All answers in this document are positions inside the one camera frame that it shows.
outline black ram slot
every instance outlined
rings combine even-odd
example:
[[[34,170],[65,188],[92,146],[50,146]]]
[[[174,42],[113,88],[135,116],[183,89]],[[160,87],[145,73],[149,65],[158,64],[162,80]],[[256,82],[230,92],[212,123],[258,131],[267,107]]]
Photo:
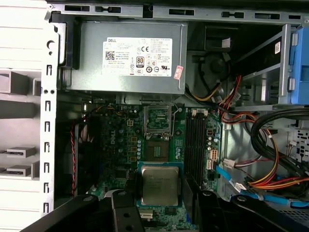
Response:
[[[194,118],[187,117],[185,129],[184,171],[186,176],[201,186],[203,178],[203,160],[205,143],[205,118],[198,114]]]

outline rectangular cutout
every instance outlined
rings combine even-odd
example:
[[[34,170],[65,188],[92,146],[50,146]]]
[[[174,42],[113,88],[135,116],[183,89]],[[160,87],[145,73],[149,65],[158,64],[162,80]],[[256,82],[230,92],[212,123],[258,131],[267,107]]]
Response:
[[[48,64],[47,66],[46,66],[46,75],[47,76],[51,76],[52,75],[52,65],[51,64]]]
[[[44,152],[49,152],[49,142],[44,143]]]
[[[50,132],[50,122],[45,122],[45,132]]]
[[[49,173],[49,163],[44,163],[44,173]]]
[[[231,16],[234,17],[234,18],[244,18],[245,14],[244,14],[244,12],[235,12],[235,13],[230,13],[229,11],[222,11],[221,12],[222,18],[229,18]]]
[[[49,213],[49,203],[43,203],[43,213]]]
[[[50,111],[50,101],[45,101],[45,111]]]
[[[79,6],[79,5],[65,5],[65,11],[90,11],[90,6]]]
[[[104,8],[104,7],[101,7],[101,6],[96,6],[95,11],[96,12],[107,11],[108,13],[121,13],[121,7],[110,6],[110,7]]]
[[[170,15],[194,15],[194,10],[170,9]]]
[[[301,19],[300,15],[290,14],[289,19]]]
[[[255,13],[255,18],[259,19],[280,19],[280,14],[274,14],[274,13]]]
[[[44,191],[44,193],[49,193],[49,187],[48,187],[48,183],[47,182],[44,183],[43,191]]]

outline cable bundle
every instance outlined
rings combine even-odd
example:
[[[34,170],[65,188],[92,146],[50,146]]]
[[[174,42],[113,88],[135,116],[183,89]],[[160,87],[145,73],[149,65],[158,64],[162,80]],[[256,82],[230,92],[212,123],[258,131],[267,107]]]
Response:
[[[251,130],[251,143],[255,151],[264,156],[267,159],[273,160],[274,164],[272,169],[269,171],[269,173],[256,181],[248,182],[248,184],[252,187],[258,188],[258,189],[264,189],[264,190],[274,190],[274,189],[282,189],[286,187],[290,187],[296,184],[300,184],[301,182],[308,181],[308,175],[305,173],[307,167],[303,166],[301,163],[297,161],[293,161],[285,156],[281,155],[278,151],[278,147],[276,143],[274,142],[272,136],[269,136],[273,143],[273,148],[266,146],[265,143],[261,140],[261,137],[259,136],[260,129],[267,123],[279,119],[279,118],[289,118],[289,117],[302,117],[302,116],[308,116],[309,115],[309,109],[308,108],[302,108],[302,109],[291,109],[291,110],[283,110],[283,111],[277,111],[273,112],[264,116],[259,117],[255,123],[252,126]],[[273,179],[275,177],[277,168],[279,166],[283,166],[285,169],[289,171],[291,175],[294,175],[294,177],[286,178],[280,181],[273,182]]]

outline chip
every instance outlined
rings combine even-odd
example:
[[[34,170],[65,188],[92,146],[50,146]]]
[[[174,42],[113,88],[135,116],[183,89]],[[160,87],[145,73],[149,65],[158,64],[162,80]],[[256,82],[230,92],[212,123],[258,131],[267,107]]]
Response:
[[[168,141],[147,141],[145,161],[168,162]]]
[[[142,166],[143,205],[177,206],[179,195],[179,168]]]

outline red sticker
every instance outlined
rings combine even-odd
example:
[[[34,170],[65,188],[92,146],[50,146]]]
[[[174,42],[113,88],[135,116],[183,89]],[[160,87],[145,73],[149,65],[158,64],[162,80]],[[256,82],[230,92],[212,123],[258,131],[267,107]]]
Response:
[[[176,71],[175,71],[175,75],[174,75],[174,79],[180,80],[180,78],[182,76],[182,72],[183,72],[183,66],[177,66]]]

